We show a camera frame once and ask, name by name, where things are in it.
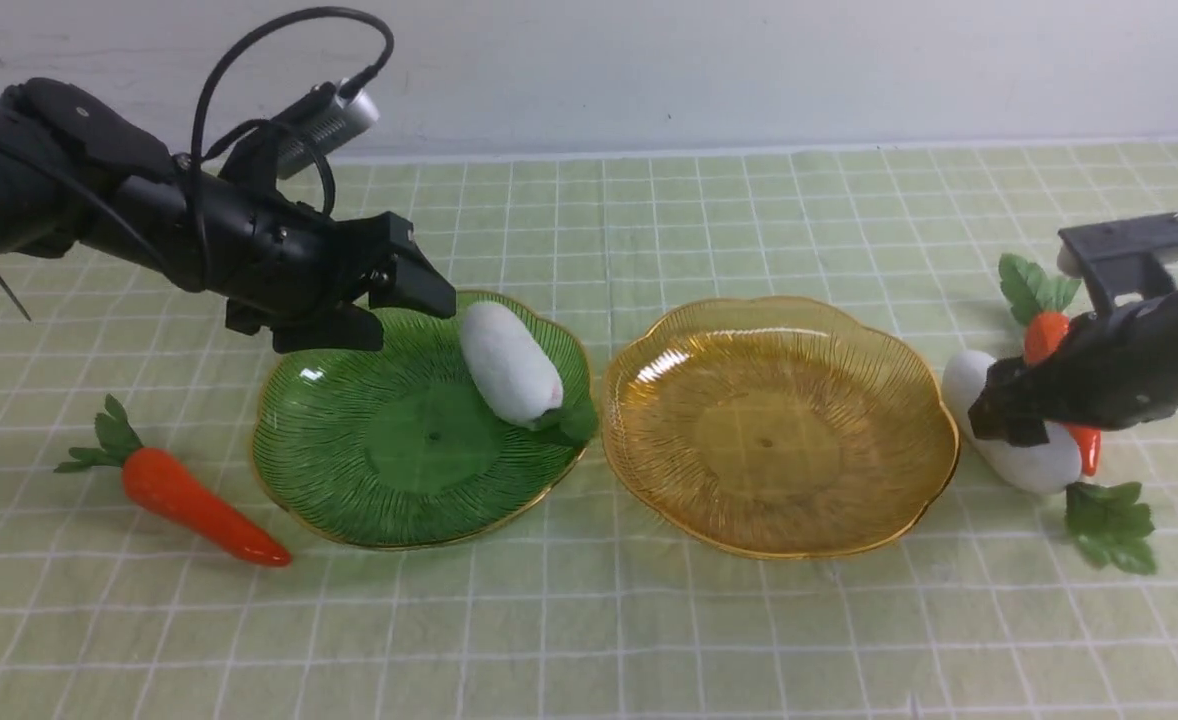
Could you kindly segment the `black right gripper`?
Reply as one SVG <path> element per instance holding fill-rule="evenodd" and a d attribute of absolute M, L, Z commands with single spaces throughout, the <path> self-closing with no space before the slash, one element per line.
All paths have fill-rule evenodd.
<path fill-rule="evenodd" d="M 1178 411 L 1178 290 L 1083 313 L 1046 359 L 1005 357 L 982 374 L 967 409 L 978 440 L 1033 447 L 1047 421 L 1124 430 Z"/>

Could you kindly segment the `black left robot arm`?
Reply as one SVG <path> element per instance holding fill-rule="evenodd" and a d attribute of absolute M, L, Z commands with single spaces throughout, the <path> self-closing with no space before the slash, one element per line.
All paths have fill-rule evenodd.
<path fill-rule="evenodd" d="M 59 259 L 77 245 L 225 300 L 225 326 L 274 351 L 377 351 L 393 308 L 446 319 L 456 292 L 388 213 L 338 220 L 327 156 L 373 126 L 365 92 L 315 86 L 220 138 L 216 176 L 90 92 L 33 78 L 0 95 L 0 256 Z"/>

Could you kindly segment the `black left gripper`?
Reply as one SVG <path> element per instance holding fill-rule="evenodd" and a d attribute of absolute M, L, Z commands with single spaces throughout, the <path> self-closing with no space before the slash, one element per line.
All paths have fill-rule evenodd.
<path fill-rule="evenodd" d="M 385 211 L 338 222 L 278 192 L 213 176 L 177 183 L 174 282 L 225 299 L 225 326 L 272 332 L 274 354 L 379 352 L 384 328 L 357 306 L 449 319 L 456 288 L 421 251 L 413 223 Z"/>

